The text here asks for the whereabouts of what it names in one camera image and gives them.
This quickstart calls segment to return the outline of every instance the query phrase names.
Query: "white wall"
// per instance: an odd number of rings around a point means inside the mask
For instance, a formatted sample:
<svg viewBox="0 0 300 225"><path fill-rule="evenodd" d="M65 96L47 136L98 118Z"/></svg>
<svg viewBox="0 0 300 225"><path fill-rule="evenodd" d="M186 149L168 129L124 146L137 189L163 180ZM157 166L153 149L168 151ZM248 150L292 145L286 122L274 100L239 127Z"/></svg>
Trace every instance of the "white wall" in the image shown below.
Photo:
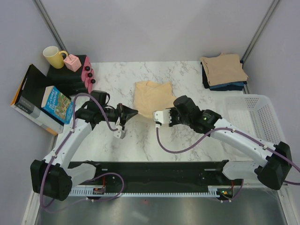
<svg viewBox="0 0 300 225"><path fill-rule="evenodd" d="M0 224L18 225L32 190L30 164L52 135L9 105L29 64L47 71L41 52L56 43L31 0L2 1L0 28Z"/></svg>
<svg viewBox="0 0 300 225"><path fill-rule="evenodd" d="M244 69L251 93L268 96L277 113L292 159L300 165L300 1L278 6ZM289 180L300 182L292 169ZM300 187L293 187L300 212Z"/></svg>
<svg viewBox="0 0 300 225"><path fill-rule="evenodd" d="M70 53L92 62L241 57L272 0L42 0Z"/></svg>

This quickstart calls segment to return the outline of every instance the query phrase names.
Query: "laundry basket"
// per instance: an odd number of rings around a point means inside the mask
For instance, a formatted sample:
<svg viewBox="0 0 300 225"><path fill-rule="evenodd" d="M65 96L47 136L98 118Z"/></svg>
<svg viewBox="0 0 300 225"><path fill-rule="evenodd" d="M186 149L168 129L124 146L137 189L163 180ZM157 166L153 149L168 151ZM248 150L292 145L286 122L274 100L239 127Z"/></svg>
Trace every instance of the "laundry basket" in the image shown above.
<svg viewBox="0 0 300 225"><path fill-rule="evenodd" d="M271 143L285 142L277 115L268 97L230 96L225 97L221 105L222 116L236 127Z"/></svg>

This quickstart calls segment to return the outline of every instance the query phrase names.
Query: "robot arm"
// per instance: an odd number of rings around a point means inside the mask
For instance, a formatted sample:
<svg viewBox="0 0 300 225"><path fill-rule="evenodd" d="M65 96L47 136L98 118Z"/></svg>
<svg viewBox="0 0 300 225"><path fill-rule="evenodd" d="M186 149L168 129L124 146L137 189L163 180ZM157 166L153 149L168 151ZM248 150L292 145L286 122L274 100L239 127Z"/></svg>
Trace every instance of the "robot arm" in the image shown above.
<svg viewBox="0 0 300 225"><path fill-rule="evenodd" d="M249 138L238 134L237 131L241 130L223 119L221 115L212 110L201 111L187 96L177 98L173 108L154 112L153 118L157 124L168 124L170 127L183 124L200 134L206 134L215 129L210 134L211 137L235 147L253 159L248 162L224 160L222 173L230 180L258 179L267 187L279 190L291 169L290 164L266 150L266 147L269 147L291 160L290 148L287 144L280 142L275 145L251 137L263 144L263 146L259 146Z"/></svg>
<svg viewBox="0 0 300 225"><path fill-rule="evenodd" d="M124 138L126 133L125 123L137 115L138 111L121 103L117 105L116 109L107 106L108 102L106 102L106 99L110 96L106 92L92 91L91 95L103 107L108 120L116 123L117 130L114 132L114 136L121 139ZM78 167L68 169L73 155L85 137L90 134L99 122L105 120L98 106L92 100L84 103L76 111L75 117L75 128L72 130L72 134L66 133L42 161L34 160L31 164L30 172L34 192L40 193L43 175L53 156L55 156L55 159L52 161L46 177L44 195L61 201L66 199L72 187L94 178L96 170L99 169L100 165L91 161L85 161ZM55 155L57 148L62 143L59 153Z"/></svg>

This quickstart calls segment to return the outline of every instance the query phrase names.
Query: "marble table surface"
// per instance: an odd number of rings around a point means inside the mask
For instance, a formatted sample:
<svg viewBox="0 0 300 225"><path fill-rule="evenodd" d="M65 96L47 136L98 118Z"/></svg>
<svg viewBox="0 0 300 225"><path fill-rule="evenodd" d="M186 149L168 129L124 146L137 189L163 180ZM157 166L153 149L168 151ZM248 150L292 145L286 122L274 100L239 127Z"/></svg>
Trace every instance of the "marble table surface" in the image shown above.
<svg viewBox="0 0 300 225"><path fill-rule="evenodd" d="M122 103L133 108L135 82L171 82L173 95L187 95L200 109L216 110L216 102L227 95L241 95L242 91L210 91L202 84L199 61L172 62L114 62L92 63L96 83L94 90L111 95L110 105ZM78 98L77 106L86 97ZM85 138L72 161L221 161L224 159L250 160L231 146L207 137L192 150L181 154L170 154L160 148L156 139L155 123L141 115L133 117L127 124L124 139L113 137L105 122L100 123ZM195 143L202 135L188 126L162 126L159 134L163 145L169 150L181 150Z"/></svg>

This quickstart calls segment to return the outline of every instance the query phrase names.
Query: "book cover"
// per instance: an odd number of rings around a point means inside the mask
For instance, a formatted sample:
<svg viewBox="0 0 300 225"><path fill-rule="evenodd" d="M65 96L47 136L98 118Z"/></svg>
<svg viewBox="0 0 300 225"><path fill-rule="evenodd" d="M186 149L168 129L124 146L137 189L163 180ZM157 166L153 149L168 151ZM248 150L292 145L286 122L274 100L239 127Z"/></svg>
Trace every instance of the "book cover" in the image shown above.
<svg viewBox="0 0 300 225"><path fill-rule="evenodd" d="M52 85L52 81L31 64L11 102L11 107L52 135L57 135L62 133L64 123L41 107L45 88L49 85Z"/></svg>
<svg viewBox="0 0 300 225"><path fill-rule="evenodd" d="M69 124L72 118L72 107L73 102L57 90L56 87L46 87L42 101L43 109L64 124Z"/></svg>

